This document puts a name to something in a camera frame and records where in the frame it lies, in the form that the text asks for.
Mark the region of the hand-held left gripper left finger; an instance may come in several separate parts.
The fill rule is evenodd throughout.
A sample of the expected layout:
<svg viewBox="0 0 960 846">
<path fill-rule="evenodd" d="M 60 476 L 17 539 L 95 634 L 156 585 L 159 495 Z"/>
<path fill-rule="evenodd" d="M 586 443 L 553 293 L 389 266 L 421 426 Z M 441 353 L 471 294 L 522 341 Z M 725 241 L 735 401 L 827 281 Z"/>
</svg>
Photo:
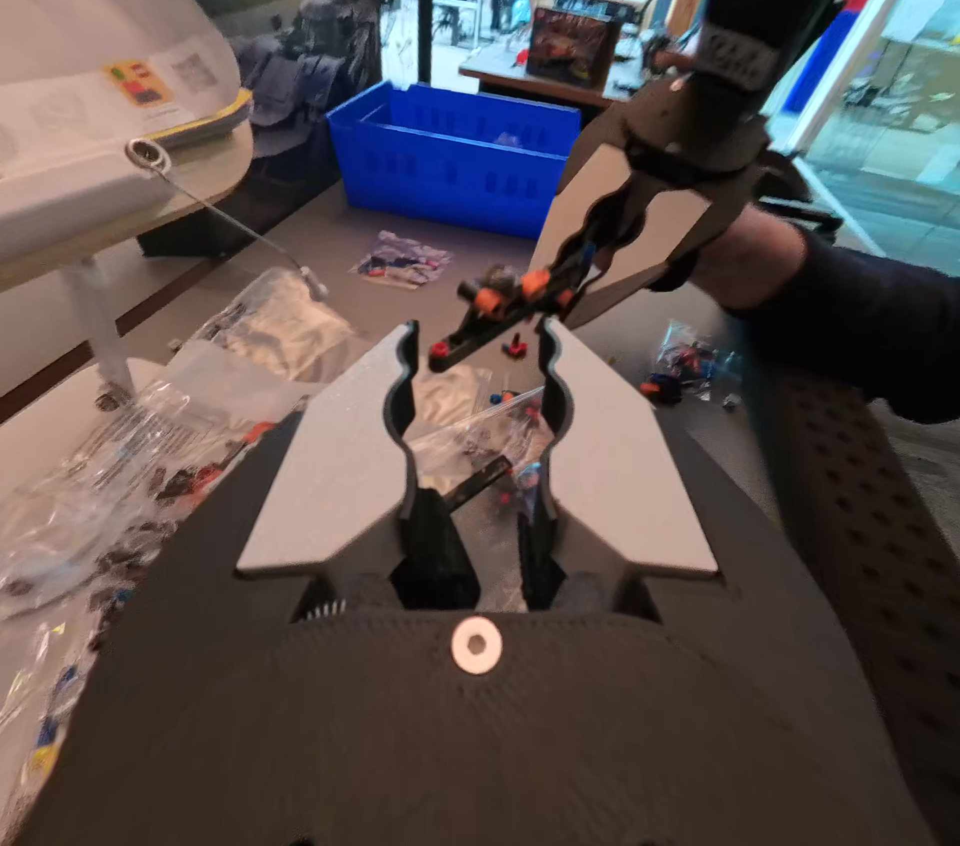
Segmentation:
<svg viewBox="0 0 960 846">
<path fill-rule="evenodd" d="M 238 561 L 246 578 L 389 576 L 417 489 L 419 323 L 398 325 L 306 406 Z"/>
</svg>

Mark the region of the brown work table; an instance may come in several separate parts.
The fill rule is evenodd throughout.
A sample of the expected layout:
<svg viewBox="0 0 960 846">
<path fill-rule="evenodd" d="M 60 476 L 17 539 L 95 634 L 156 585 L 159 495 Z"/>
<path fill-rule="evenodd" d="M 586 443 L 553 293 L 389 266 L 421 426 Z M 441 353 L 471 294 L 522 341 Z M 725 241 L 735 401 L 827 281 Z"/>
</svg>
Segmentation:
<svg viewBox="0 0 960 846">
<path fill-rule="evenodd" d="M 559 83 L 528 74 L 516 64 L 517 52 L 494 44 L 474 50 L 458 67 L 461 77 L 478 84 L 478 92 L 559 107 L 578 109 L 584 117 L 619 102 L 627 102 L 642 85 L 638 60 L 616 62 L 601 87 Z"/>
</svg>

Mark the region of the small bag blue lego parts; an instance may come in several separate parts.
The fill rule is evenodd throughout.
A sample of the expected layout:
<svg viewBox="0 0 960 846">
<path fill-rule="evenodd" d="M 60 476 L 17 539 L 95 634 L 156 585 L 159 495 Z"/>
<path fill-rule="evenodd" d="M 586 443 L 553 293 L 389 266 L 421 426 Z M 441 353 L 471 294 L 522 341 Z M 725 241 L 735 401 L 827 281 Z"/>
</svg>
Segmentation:
<svg viewBox="0 0 960 846">
<path fill-rule="evenodd" d="M 416 290 L 438 280 L 453 253 L 382 229 L 349 272 L 367 281 Z"/>
</svg>

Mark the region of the red dark lego box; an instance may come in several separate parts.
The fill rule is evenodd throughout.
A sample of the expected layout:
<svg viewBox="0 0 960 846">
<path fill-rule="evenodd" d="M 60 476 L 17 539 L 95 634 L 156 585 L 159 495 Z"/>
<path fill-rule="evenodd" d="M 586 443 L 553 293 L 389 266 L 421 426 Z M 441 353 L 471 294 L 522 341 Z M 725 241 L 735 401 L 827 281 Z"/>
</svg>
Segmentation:
<svg viewBox="0 0 960 846">
<path fill-rule="evenodd" d="M 527 75 L 600 89 L 614 61 L 622 24 L 606 17 L 537 7 L 532 14 Z"/>
</svg>

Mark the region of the lego instruction booklet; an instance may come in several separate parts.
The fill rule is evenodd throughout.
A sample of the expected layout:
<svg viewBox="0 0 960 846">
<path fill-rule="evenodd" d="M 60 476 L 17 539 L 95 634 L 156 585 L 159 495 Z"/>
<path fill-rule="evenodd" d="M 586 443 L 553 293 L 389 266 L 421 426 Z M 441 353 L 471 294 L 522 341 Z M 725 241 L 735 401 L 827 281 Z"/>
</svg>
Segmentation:
<svg viewBox="0 0 960 846">
<path fill-rule="evenodd" d="M 194 0 L 1 0 L 1 251 L 20 259 L 165 204 L 169 154 L 247 115 L 234 52 Z"/>
</svg>

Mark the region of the black perforated panel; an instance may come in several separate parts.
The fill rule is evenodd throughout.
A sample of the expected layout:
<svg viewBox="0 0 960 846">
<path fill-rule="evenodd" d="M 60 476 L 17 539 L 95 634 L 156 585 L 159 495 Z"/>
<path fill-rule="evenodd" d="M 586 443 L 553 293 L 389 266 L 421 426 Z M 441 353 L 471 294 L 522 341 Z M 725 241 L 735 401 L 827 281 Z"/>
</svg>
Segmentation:
<svg viewBox="0 0 960 846">
<path fill-rule="evenodd" d="M 745 390 L 786 532 L 936 842 L 958 844 L 958 560 L 855 390 L 778 367 L 751 368 Z"/>
</svg>

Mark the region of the blue plastic bin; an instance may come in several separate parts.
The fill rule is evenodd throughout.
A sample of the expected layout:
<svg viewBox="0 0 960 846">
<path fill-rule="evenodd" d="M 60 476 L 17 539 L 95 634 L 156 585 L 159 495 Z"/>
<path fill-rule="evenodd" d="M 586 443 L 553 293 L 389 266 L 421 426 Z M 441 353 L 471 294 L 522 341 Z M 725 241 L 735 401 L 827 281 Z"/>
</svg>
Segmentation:
<svg viewBox="0 0 960 846">
<path fill-rule="evenodd" d="M 581 132 L 572 108 L 388 82 L 326 121 L 351 206 L 530 240 Z"/>
</svg>

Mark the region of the person's right hand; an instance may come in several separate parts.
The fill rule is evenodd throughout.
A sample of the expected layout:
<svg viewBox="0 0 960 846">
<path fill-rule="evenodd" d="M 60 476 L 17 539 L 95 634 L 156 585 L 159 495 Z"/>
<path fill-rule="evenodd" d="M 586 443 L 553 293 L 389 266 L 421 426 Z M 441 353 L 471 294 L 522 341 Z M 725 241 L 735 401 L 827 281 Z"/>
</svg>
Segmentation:
<svg viewBox="0 0 960 846">
<path fill-rule="evenodd" d="M 807 238 L 799 228 L 749 204 L 702 247 L 690 281 L 726 311 L 749 311 L 797 276 L 807 255 Z"/>
</svg>

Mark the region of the small bag red lego parts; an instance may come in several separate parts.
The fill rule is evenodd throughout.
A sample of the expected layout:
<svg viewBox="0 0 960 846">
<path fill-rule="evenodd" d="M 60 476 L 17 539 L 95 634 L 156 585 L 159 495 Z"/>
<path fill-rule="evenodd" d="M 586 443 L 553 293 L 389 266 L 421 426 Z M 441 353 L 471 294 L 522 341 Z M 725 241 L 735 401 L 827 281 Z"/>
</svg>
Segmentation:
<svg viewBox="0 0 960 846">
<path fill-rule="evenodd" d="M 682 379 L 682 401 L 696 398 L 729 413 L 742 408 L 744 371 L 745 360 L 739 350 L 719 346 L 712 336 L 670 320 L 650 373 L 667 372 Z"/>
</svg>

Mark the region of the clear bag with white strip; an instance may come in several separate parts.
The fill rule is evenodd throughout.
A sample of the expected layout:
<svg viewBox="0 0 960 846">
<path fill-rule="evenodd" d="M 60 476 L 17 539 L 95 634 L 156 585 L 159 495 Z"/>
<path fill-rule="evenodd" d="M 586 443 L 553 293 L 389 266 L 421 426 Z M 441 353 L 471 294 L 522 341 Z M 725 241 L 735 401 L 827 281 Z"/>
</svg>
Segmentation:
<svg viewBox="0 0 960 846">
<path fill-rule="evenodd" d="M 183 519 L 193 496 L 315 390 L 258 372 L 159 375 L 2 499 L 2 624 L 40 614 L 109 570 L 105 555 L 138 527 Z"/>
</svg>

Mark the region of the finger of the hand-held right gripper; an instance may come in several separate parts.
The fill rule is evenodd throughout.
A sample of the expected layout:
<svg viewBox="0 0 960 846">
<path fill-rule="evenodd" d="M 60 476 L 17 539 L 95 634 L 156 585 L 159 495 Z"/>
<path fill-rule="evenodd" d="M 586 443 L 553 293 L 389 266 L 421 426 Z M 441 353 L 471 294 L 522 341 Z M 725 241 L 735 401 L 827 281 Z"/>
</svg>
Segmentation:
<svg viewBox="0 0 960 846">
<path fill-rule="evenodd" d="M 656 195 L 635 239 L 595 253 L 573 300 L 559 316 L 564 325 L 581 328 L 660 280 L 709 206 L 706 197 L 691 191 Z"/>
<path fill-rule="evenodd" d="M 528 272 L 579 260 L 590 274 L 608 262 L 615 246 L 636 230 L 628 204 L 632 185 L 623 150 L 595 150 L 550 205 Z"/>
</svg>

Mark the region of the multicoloured lego assembly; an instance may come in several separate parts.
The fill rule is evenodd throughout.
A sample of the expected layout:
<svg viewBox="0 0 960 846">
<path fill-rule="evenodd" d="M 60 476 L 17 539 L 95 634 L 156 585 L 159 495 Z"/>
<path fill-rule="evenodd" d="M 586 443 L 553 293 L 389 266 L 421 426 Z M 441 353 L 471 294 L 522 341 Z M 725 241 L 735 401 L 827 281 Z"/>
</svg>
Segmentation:
<svg viewBox="0 0 960 846">
<path fill-rule="evenodd" d="M 457 296 L 466 312 L 453 332 L 432 344 L 429 369 L 447 372 L 538 315 L 566 316 L 586 288 L 596 253 L 596 244 L 586 241 L 562 248 L 550 266 L 524 274 L 493 266 L 484 276 L 461 282 Z"/>
</svg>

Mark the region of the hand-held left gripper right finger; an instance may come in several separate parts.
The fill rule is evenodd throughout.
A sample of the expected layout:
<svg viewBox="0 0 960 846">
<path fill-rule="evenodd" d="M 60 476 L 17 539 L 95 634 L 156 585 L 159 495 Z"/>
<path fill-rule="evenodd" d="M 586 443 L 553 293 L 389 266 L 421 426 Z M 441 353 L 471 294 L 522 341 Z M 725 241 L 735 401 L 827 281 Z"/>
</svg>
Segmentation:
<svg viewBox="0 0 960 846">
<path fill-rule="evenodd" d="M 539 334 L 548 557 L 566 575 L 717 576 L 653 406 L 557 319 Z"/>
</svg>

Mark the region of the dark lego set box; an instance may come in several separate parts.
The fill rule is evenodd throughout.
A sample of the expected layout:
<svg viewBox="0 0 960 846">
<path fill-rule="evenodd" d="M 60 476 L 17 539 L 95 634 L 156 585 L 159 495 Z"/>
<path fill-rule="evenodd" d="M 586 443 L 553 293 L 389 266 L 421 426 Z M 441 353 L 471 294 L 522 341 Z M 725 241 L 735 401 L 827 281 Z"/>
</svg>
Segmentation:
<svg viewBox="0 0 960 846">
<path fill-rule="evenodd" d="M 340 180 L 328 119 L 381 80 L 379 0 L 196 2 L 251 95 L 251 164 L 218 208 L 265 233 Z"/>
</svg>

